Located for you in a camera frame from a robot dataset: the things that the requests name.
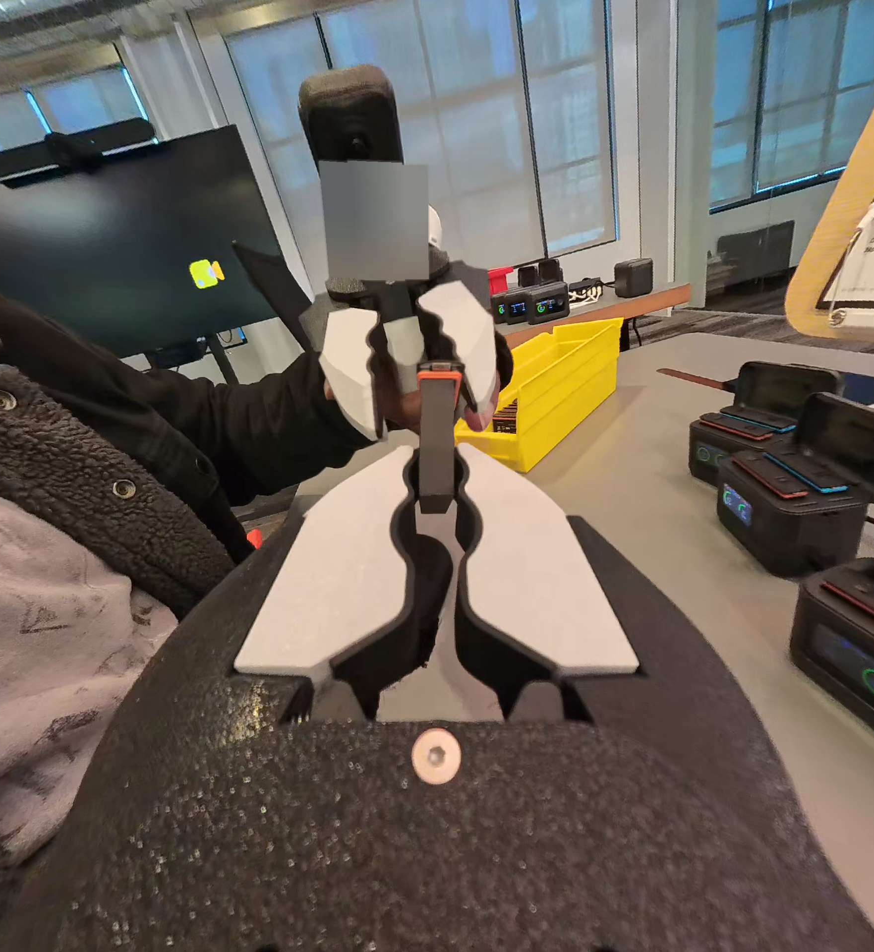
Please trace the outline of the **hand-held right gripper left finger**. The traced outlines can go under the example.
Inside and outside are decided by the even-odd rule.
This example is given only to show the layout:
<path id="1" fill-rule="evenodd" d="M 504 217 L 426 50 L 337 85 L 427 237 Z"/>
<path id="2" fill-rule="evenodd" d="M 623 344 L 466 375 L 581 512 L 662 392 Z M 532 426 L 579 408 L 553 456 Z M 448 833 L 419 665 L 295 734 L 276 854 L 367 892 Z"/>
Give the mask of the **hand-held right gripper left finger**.
<path id="1" fill-rule="evenodd" d="M 383 691 L 419 665 L 414 455 L 399 446 L 307 510 L 237 673 L 346 684 L 374 718 Z"/>

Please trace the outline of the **dark low cabinet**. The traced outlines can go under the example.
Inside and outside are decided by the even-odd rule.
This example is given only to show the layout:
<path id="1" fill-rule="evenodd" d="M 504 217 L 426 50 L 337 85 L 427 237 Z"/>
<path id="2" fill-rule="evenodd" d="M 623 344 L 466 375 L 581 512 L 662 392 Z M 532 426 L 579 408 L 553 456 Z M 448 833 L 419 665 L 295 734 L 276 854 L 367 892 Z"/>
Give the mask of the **dark low cabinet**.
<path id="1" fill-rule="evenodd" d="M 795 220 L 787 220 L 750 232 L 719 236 L 716 254 L 727 268 L 725 287 L 733 288 L 789 272 L 795 228 Z"/>

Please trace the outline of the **black screen stand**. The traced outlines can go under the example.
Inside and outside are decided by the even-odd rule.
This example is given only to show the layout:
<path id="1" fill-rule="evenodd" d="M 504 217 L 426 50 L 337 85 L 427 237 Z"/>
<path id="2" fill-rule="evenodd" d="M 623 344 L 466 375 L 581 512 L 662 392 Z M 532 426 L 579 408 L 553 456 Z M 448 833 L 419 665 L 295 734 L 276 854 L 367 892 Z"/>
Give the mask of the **black screen stand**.
<path id="1" fill-rule="evenodd" d="M 143 352 L 151 369 L 180 372 L 184 367 L 202 363 L 210 357 L 226 384 L 237 385 L 240 381 L 235 367 L 229 360 L 229 351 L 247 344 L 242 327 L 229 328 L 212 336 L 199 336 L 164 347 Z"/>

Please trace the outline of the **person's dark fleece jacket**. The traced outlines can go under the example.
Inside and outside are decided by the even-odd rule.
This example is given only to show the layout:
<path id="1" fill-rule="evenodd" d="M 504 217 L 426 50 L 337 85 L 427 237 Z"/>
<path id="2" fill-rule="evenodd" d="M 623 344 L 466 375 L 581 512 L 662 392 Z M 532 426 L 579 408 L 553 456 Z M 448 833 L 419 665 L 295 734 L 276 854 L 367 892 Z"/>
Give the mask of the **person's dark fleece jacket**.
<path id="1" fill-rule="evenodd" d="M 0 296 L 0 498 L 59 530 L 182 619 L 253 552 L 241 525 L 221 539 L 133 457 L 15 364 L 56 330 Z"/>

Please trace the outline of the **black chair back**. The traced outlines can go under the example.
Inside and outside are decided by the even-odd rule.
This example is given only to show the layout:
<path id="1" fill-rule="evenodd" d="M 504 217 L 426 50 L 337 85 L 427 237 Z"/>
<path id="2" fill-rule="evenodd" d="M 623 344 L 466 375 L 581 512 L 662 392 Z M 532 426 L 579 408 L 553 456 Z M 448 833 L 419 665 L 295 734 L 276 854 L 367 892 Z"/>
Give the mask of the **black chair back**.
<path id="1" fill-rule="evenodd" d="M 231 247 L 248 279 L 302 350 L 314 352 L 312 339 L 301 320 L 313 302 L 288 268 L 285 257 L 280 252 L 256 250 L 237 240 L 231 242 Z"/>

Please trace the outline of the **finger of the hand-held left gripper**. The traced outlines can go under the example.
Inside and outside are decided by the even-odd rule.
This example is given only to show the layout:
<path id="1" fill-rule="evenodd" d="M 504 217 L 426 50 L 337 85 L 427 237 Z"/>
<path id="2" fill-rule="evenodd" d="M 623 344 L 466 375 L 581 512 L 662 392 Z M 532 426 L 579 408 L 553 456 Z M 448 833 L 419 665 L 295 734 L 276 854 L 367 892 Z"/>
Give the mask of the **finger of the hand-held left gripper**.
<path id="1" fill-rule="evenodd" d="M 461 281 L 440 284 L 416 302 L 423 337 L 423 362 L 463 368 L 467 411 L 491 417 L 499 397 L 499 367 L 493 319 Z"/>
<path id="2" fill-rule="evenodd" d="M 366 439 L 383 439 L 378 411 L 373 349 L 369 343 L 379 316 L 373 310 L 348 307 L 327 316 L 320 365 L 325 382 L 348 422 Z"/>

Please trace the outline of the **black tv screen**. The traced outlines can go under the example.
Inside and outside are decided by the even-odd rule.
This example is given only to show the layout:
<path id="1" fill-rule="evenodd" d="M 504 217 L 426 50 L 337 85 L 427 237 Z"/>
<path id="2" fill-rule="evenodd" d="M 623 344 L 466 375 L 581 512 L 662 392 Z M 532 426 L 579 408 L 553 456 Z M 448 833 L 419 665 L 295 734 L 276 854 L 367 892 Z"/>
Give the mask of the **black tv screen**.
<path id="1" fill-rule="evenodd" d="M 234 125 L 0 184 L 0 294 L 120 357 L 274 319 L 236 242 L 280 253 Z"/>

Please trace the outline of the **person's left hand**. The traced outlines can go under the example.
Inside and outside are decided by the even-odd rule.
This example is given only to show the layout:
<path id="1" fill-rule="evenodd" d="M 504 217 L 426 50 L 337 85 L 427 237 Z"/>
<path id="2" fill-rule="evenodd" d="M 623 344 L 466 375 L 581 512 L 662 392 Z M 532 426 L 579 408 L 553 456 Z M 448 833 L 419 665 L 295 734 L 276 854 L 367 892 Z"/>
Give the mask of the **person's left hand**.
<path id="1" fill-rule="evenodd" d="M 497 376 L 487 407 L 480 412 L 471 410 L 464 404 L 464 419 L 468 427 L 476 432 L 485 430 L 492 421 L 499 403 L 500 393 L 512 379 L 513 357 L 506 340 L 499 332 L 494 333 Z M 409 430 L 419 434 L 420 394 L 418 390 L 403 393 L 400 390 L 395 366 L 387 350 L 383 327 L 375 327 L 370 334 L 373 356 L 370 371 L 376 408 L 388 429 Z"/>

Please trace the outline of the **person's left forearm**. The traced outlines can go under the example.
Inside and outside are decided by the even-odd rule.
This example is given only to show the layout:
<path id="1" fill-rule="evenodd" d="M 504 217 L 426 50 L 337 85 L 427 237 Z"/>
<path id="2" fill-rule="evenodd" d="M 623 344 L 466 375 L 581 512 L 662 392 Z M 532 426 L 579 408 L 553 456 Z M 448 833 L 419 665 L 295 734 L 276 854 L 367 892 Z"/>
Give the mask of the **person's left forearm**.
<path id="1" fill-rule="evenodd" d="M 145 402 L 211 462 L 230 506 L 339 469 L 372 444 L 331 395 L 314 353 L 248 385 L 170 370 L 141 377 Z"/>

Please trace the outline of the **black video bar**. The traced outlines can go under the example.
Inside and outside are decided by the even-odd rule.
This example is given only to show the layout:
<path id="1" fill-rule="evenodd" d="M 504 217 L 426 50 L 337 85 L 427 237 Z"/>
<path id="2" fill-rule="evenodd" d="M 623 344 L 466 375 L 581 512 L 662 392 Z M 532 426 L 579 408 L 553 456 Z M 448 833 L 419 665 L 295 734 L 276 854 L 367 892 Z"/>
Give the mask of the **black video bar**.
<path id="1" fill-rule="evenodd" d="M 0 151 L 0 181 L 53 169 L 92 170 L 107 153 L 149 144 L 155 138 L 154 126 L 143 118 L 74 133 L 50 132 L 41 141 Z"/>

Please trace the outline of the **yellow plastic bin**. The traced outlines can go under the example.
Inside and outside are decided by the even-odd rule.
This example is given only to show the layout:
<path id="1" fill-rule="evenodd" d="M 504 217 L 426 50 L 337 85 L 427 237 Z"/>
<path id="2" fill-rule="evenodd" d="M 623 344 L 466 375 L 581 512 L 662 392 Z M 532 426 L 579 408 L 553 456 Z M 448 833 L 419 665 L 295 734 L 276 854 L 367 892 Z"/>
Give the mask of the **yellow plastic bin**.
<path id="1" fill-rule="evenodd" d="M 498 406 L 509 428 L 476 432 L 460 421 L 456 443 L 511 470 L 532 470 L 615 392 L 622 326 L 621 319 L 562 325 L 515 347 Z"/>

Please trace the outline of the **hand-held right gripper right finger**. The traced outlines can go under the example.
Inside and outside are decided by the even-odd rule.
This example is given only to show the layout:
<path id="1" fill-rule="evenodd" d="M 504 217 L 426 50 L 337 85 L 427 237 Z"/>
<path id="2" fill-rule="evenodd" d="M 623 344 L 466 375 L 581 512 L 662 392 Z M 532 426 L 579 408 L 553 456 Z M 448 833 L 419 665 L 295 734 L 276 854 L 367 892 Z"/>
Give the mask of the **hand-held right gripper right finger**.
<path id="1" fill-rule="evenodd" d="M 455 650 L 509 719 L 530 684 L 634 675 L 640 660 L 573 521 L 544 490 L 474 446 L 457 451 L 462 548 Z"/>

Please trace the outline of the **person's grey printed shirt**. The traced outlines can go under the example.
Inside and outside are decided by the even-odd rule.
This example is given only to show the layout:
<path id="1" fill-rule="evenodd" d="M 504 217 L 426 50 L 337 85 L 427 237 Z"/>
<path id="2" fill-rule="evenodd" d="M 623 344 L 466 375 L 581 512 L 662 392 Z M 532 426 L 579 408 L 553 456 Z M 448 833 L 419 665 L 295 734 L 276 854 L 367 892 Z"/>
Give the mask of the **person's grey printed shirt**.
<path id="1" fill-rule="evenodd" d="M 0 847 L 62 826 L 121 700 L 178 621 L 96 554 L 0 497 Z"/>

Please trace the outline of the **wooden instruction board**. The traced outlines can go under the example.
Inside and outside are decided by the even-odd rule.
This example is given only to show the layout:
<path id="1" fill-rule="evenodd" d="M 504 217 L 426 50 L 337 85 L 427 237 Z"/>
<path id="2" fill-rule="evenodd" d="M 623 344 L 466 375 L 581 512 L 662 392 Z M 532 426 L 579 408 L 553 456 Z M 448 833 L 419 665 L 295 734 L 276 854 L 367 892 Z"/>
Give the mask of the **wooden instruction board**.
<path id="1" fill-rule="evenodd" d="M 874 344 L 874 333 L 854 337 L 830 328 L 826 312 L 818 307 L 818 300 L 846 250 L 854 226 L 873 201 L 874 109 L 788 287 L 787 320 L 800 334 Z"/>

